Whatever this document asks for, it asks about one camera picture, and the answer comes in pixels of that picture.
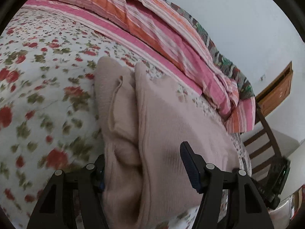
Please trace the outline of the pink knit sweater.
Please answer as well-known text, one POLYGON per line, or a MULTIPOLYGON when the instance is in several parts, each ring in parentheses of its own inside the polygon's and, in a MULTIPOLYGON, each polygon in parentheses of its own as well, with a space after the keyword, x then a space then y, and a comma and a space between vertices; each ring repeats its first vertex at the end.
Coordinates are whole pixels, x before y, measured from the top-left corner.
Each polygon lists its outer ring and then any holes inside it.
POLYGON ((98 60, 103 208, 110 228, 152 228, 200 204, 180 158, 184 141, 220 170, 239 166, 225 127, 177 88, 171 77, 150 79, 142 63, 131 70, 107 56, 98 60))

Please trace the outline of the floral bed sheet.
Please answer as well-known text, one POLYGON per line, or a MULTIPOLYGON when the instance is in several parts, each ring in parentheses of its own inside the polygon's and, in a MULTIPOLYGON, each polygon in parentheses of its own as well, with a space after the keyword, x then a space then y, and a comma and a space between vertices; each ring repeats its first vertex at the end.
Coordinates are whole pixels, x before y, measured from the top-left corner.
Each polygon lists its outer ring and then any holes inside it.
MULTIPOLYGON (((179 95, 225 127, 202 94, 164 65, 77 19, 26 6, 1 35, 1 209, 14 228, 27 228, 56 170, 70 173, 105 157, 95 91, 104 56, 131 70, 142 63, 150 79, 171 77, 179 95)), ((252 174, 239 134, 227 134, 238 153, 237 168, 252 174)), ((152 228, 190 228, 198 209, 152 228)))

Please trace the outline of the multicolour patterned blanket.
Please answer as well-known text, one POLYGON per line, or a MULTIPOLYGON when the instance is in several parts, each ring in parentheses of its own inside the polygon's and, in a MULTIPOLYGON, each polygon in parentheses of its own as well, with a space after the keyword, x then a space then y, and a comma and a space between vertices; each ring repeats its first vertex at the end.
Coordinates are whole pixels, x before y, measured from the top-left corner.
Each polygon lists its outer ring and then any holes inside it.
POLYGON ((233 64, 232 61, 230 61, 228 58, 226 58, 219 52, 211 37, 209 36, 207 31, 205 31, 205 29, 201 26, 201 24, 199 24, 199 22, 193 16, 191 16, 191 14, 186 12, 186 10, 182 9, 178 5, 169 1, 167 1, 166 3, 169 4, 173 10, 175 10, 184 18, 186 18, 193 26, 193 28, 197 31, 197 33, 203 40, 205 46, 208 48, 208 51, 213 59, 214 65, 216 65, 230 79, 236 81, 240 99, 246 100, 248 98, 255 97, 252 85, 247 79, 247 77, 237 68, 236 65, 233 64))

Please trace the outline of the orange wooden door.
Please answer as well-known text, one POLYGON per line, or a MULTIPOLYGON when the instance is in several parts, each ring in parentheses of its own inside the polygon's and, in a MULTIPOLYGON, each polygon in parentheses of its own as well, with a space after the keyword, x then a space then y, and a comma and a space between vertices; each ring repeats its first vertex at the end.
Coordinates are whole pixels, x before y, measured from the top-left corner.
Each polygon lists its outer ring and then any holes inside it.
POLYGON ((293 78, 292 61, 255 98, 264 117, 275 110, 290 94, 293 78))

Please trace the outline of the pink striped quilt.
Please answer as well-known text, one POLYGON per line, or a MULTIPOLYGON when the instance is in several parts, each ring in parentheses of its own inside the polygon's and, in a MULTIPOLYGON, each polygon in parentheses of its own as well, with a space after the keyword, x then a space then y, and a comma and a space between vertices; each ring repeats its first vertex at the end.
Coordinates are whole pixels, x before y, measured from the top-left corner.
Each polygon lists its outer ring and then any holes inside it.
POLYGON ((235 80, 216 65, 189 21, 167 0, 28 0, 26 6, 59 12, 159 62, 204 94, 229 133, 255 125, 255 97, 241 100, 235 80))

